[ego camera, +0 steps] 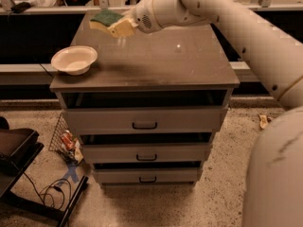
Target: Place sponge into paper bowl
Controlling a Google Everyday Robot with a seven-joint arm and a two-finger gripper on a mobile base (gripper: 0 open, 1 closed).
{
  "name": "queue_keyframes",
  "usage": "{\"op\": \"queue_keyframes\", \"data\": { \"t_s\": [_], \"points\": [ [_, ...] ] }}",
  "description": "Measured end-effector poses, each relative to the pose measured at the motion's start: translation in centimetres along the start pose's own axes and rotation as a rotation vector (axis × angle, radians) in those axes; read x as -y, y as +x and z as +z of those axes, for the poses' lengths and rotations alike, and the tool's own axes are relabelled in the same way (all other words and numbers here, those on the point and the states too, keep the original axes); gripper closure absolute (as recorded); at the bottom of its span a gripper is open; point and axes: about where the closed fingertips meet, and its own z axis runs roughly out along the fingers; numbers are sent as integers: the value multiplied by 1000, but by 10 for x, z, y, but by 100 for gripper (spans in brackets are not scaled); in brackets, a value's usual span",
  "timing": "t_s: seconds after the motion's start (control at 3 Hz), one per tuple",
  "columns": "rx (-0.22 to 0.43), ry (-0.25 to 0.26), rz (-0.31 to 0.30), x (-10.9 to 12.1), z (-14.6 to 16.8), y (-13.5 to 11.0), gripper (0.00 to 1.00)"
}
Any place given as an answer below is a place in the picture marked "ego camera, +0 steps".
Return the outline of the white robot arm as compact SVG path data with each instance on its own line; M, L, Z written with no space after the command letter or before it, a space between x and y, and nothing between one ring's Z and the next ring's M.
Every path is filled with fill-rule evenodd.
M262 131L246 177L242 227L303 227L303 44L235 0L142 0L115 36L209 21L285 112Z

